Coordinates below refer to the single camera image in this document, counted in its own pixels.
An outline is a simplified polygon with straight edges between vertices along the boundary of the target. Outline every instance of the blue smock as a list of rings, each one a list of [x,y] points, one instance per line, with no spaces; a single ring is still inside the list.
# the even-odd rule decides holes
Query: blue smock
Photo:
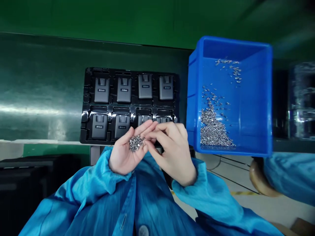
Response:
[[[282,235],[272,224],[243,208],[225,182],[193,158],[194,185],[172,182],[180,200],[196,209],[196,222],[174,201],[162,171],[148,153],[133,173],[113,173],[112,149],[97,164],[80,169],[55,194],[42,200],[20,235]]]
[[[315,207],[315,154],[275,152],[263,170],[278,192]]]

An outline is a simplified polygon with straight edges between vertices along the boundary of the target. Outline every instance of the workbench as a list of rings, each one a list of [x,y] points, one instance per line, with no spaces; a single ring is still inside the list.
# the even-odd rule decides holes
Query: workbench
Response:
[[[87,67],[178,74],[179,120],[186,123],[190,49],[13,33],[0,36],[0,140],[79,145]],[[274,139],[274,150],[315,152],[312,142],[280,139]]]

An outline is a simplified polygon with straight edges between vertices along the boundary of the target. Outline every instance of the blue crate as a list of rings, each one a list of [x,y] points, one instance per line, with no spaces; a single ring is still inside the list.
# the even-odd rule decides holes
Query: blue crate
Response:
[[[218,59],[239,64],[216,66]],[[236,83],[230,65],[242,69],[241,83]],[[216,110],[217,119],[225,124],[235,147],[200,144],[201,109],[207,107],[202,87],[222,96],[224,107]],[[195,151],[268,157],[272,153],[271,127],[272,48],[269,44],[204,36],[189,57],[186,128],[188,142]],[[223,112],[228,121],[220,116]]]

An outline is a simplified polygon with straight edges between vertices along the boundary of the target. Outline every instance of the blue sleeve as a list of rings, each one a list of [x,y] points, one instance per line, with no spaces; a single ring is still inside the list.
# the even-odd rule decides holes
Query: blue sleeve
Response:
[[[207,172],[203,161],[192,160],[198,172],[195,184],[183,187],[174,180],[172,187],[181,201],[196,209],[196,222],[206,232],[217,231],[221,235],[283,235],[252,210],[243,208],[231,196],[225,182]]]
[[[113,173],[108,160],[112,150],[102,153],[97,164],[80,169],[53,195],[41,201],[20,235],[64,235],[74,217],[102,195],[113,194],[116,184],[129,180],[131,173]]]
[[[275,152],[263,171],[278,192],[315,207],[315,154]]]

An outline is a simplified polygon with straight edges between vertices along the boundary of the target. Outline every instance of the sleeve cuff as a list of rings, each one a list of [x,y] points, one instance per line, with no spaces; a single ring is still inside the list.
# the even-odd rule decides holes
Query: sleeve cuff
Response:
[[[128,181],[131,177],[131,172],[126,175],[120,175],[117,173],[112,172],[112,170],[109,168],[109,158],[111,157],[112,149],[109,149],[102,153],[100,156],[97,164],[95,165],[95,168],[100,168],[103,181],[107,183],[107,186],[109,186],[108,193],[112,194],[114,193],[116,189],[116,184],[122,180]]]
[[[174,192],[183,192],[183,193],[190,193],[191,190],[198,190],[200,187],[203,186],[204,188],[207,187],[207,168],[206,164],[199,159],[192,158],[192,162],[196,168],[197,171],[197,178],[196,182],[193,185],[189,185],[186,187],[181,186],[176,180],[173,180],[172,182],[172,188]]]

